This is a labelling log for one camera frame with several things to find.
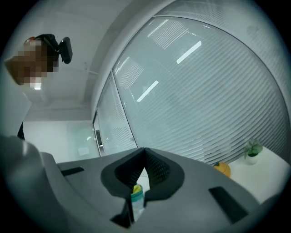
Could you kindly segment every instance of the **white flower pot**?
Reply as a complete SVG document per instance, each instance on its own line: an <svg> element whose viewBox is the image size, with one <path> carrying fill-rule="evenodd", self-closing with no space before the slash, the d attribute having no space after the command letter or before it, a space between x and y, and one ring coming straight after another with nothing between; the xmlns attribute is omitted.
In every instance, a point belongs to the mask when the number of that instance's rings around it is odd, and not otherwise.
<svg viewBox="0 0 291 233"><path fill-rule="evenodd" d="M254 157L250 157L250 156L246 156L246 162L248 163L248 164L255 164L256 162L258 162L259 161L259 159L260 159L260 157L261 157L261 152L260 153L258 153L256 156L254 156Z"/></svg>

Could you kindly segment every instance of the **metal frame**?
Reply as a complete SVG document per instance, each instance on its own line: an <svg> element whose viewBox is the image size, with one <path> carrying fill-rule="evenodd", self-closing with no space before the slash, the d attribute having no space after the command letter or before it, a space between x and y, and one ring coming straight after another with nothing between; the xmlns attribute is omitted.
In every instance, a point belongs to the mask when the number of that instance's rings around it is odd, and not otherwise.
<svg viewBox="0 0 291 233"><path fill-rule="evenodd" d="M119 102L120 102L120 104L121 104L121 106L122 106L122 109L123 109L123 111L122 111L122 112L123 112L123 115L124 115L124 117L125 117L125 119L126 119L126 121L127 121L127 124L128 124L129 130L130 130L131 135L132 135L132 138L133 138L133 142L135 143L136 148L138 148L138 146L137 146L137 144L136 144L135 137L134 137L134 135L133 135L133 133L132 133L132 130L131 130L131 127L130 127L130 125L129 125L129 122L128 122L128 119L127 119L127 116L126 116L126 113L125 113L125 110L124 110L124 107L123 107L122 101L121 101L121 96L120 96L119 91L118 91L118 88L117 88L117 84L116 84L115 75L114 75L114 73L113 73L113 70L111 70L111 74L112 74L112 77L113 77L113 82L114 82L114 87L115 87L115 89L116 89L116 93L117 93L117 95L118 95L118 97L119 97Z"/></svg>
<svg viewBox="0 0 291 233"><path fill-rule="evenodd" d="M96 129L95 129L95 126L94 126L94 122L96 120L96 115L97 115L97 110L95 110L95 115L94 115L94 119L93 119L93 129L94 129L94 134L95 134L95 138L96 138L96 144L97 144L97 147L98 147L99 155L101 157L102 155L101 155L101 151L100 151L100 148L99 148L99 142L98 142L98 138L97 138L97 135L96 135Z"/></svg>
<svg viewBox="0 0 291 233"><path fill-rule="evenodd" d="M104 147L104 144L102 143L102 145L103 145L103 150L104 150L104 153L105 153L105 155L107 155L106 154L106 150L105 150L105 147Z"/></svg>

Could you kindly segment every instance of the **gray plastic surface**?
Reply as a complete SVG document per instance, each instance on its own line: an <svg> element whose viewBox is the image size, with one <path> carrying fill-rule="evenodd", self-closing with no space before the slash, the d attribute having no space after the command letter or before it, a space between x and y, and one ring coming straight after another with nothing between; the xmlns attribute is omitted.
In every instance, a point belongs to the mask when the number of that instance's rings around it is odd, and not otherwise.
<svg viewBox="0 0 291 233"><path fill-rule="evenodd" d="M247 212L258 202L240 185L205 163L155 150L178 163L185 173L182 187L166 201L148 202L139 220L131 227L137 232L214 232L231 225L209 192L223 187Z"/></svg>
<svg viewBox="0 0 291 233"><path fill-rule="evenodd" d="M148 201L139 220L125 229L111 221L121 213L125 200L109 194L100 174L108 164L138 149L56 164L52 155L39 153L16 137L0 137L0 145L1 171L11 194L31 219L51 232L243 232L274 203L259 206L244 188L210 165L151 149L178 163L185 179L169 199ZM62 170L75 167L84 171L62 175ZM209 192L214 187L223 187L249 215L231 224Z"/></svg>

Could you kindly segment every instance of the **orange object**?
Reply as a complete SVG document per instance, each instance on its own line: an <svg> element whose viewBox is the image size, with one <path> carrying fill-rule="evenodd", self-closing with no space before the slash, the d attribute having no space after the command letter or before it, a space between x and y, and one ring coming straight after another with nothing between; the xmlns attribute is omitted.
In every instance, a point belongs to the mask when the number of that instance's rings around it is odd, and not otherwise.
<svg viewBox="0 0 291 233"><path fill-rule="evenodd" d="M32 36L30 38L28 38L26 41L24 41L24 43L28 43L29 41L34 41L35 40L35 37Z"/></svg>
<svg viewBox="0 0 291 233"><path fill-rule="evenodd" d="M228 166L227 163L217 162L213 167L221 173L225 174L227 177L231 176L231 168Z"/></svg>

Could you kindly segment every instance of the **white ceiling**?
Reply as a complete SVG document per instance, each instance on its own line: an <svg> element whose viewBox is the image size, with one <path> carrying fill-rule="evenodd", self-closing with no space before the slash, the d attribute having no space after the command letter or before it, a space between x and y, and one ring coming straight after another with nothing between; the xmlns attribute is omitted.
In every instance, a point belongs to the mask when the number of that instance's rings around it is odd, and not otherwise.
<svg viewBox="0 0 291 233"><path fill-rule="evenodd" d="M44 33L54 34L57 42L68 36L73 50L71 63L66 65L59 57L59 71L42 80L41 90L23 87L32 102L26 121L90 119L90 100L98 79L98 71L90 71L93 58L110 25L130 2L46 0L26 15L8 45L9 55L27 38Z"/></svg>

